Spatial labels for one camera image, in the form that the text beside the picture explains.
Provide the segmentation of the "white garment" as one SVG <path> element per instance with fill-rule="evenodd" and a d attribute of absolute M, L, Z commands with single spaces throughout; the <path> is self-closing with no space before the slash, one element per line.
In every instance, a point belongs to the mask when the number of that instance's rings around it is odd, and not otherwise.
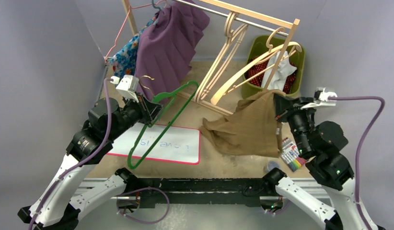
<path fill-rule="evenodd" d="M 279 54 L 280 54 L 280 51 L 278 51 L 276 55 L 272 56 L 269 59 L 267 67 L 275 64 Z M 271 67 L 270 69 L 268 69 L 267 71 L 264 72 L 263 80 L 261 83 L 262 88 L 264 88 L 264 86 L 266 85 L 266 82 L 270 76 L 272 68 L 273 67 Z M 290 64 L 289 58 L 287 58 L 285 60 L 281 60 L 278 64 L 277 70 L 274 73 L 267 89 L 268 90 L 283 90 L 286 80 L 287 80 L 287 77 L 290 76 L 291 74 L 295 73 L 296 70 L 297 70 L 297 67 Z"/>

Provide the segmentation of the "red polka dot skirt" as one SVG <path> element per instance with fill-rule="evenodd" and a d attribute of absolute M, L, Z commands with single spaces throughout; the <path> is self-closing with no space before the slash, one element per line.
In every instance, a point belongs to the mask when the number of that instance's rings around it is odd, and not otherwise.
<path fill-rule="evenodd" d="M 258 64 L 258 65 L 254 65 L 253 67 L 251 67 L 246 73 L 245 73 L 245 78 L 251 78 L 252 76 L 256 75 L 255 78 L 252 78 L 249 83 L 258 87 L 261 87 L 261 83 L 263 80 L 263 76 L 264 76 L 264 72 L 259 74 L 259 72 L 263 71 L 264 69 L 267 68 L 267 64 L 268 64 L 268 60 Z M 293 85 L 293 83 L 296 80 L 296 73 L 297 70 L 295 71 L 295 73 L 291 74 L 290 76 L 287 77 L 284 89 L 282 90 L 284 93 L 289 93 L 291 90 L 291 87 Z"/>

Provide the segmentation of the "tan garment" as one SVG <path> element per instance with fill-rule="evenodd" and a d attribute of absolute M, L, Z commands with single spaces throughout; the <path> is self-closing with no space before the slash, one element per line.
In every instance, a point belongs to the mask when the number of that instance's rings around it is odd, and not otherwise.
<path fill-rule="evenodd" d="M 276 95 L 285 96 L 285 93 L 265 90 L 242 99 L 232 115 L 215 121 L 204 118 L 199 130 L 221 154 L 278 158 L 282 124 L 275 119 Z"/>

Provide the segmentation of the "beige plastic hanger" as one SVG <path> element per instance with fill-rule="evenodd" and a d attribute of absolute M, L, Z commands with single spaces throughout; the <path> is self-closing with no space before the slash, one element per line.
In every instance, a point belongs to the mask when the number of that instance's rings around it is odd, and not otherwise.
<path fill-rule="evenodd" d="M 233 90 L 242 87 L 243 98 L 262 90 L 279 90 L 294 95 L 300 88 L 305 50 L 297 42 L 270 35 L 259 36 L 251 47 L 251 59 L 214 93 L 216 105 Z"/>

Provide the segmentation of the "purple garment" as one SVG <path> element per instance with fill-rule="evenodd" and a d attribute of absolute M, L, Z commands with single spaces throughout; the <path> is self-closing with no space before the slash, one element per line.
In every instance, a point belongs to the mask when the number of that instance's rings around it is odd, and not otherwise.
<path fill-rule="evenodd" d="M 135 76 L 148 100 L 172 92 L 191 70 L 196 46 L 210 22 L 201 9 L 174 2 L 157 12 L 157 23 L 140 35 Z"/>

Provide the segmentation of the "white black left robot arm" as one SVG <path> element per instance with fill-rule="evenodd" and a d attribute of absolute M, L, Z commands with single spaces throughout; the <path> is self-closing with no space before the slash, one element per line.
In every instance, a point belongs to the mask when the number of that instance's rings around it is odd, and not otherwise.
<path fill-rule="evenodd" d="M 113 98 L 98 100 L 88 113 L 83 128 L 69 143 L 63 162 L 52 182 L 31 206 L 18 211 L 18 217 L 31 230 L 72 230 L 80 220 L 108 199 L 131 196 L 137 183 L 133 174 L 118 169 L 110 178 L 80 195 L 76 191 L 85 177 L 113 147 L 113 142 L 136 123 L 155 121 L 162 105 L 137 94 L 120 107 Z"/>

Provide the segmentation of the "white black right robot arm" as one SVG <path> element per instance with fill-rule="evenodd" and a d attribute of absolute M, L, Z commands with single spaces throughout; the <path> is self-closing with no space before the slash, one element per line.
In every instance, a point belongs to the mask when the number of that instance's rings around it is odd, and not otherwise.
<path fill-rule="evenodd" d="M 351 167 L 341 150 L 348 144 L 341 126 L 332 121 L 314 123 L 317 107 L 335 106 L 341 98 L 317 91 L 314 97 L 274 97 L 275 119 L 288 123 L 300 157 L 313 179 L 329 195 L 326 205 L 297 186 L 282 170 L 274 168 L 263 177 L 269 195 L 287 198 L 317 221 L 324 230 L 378 230 L 359 192 L 359 166 Z"/>

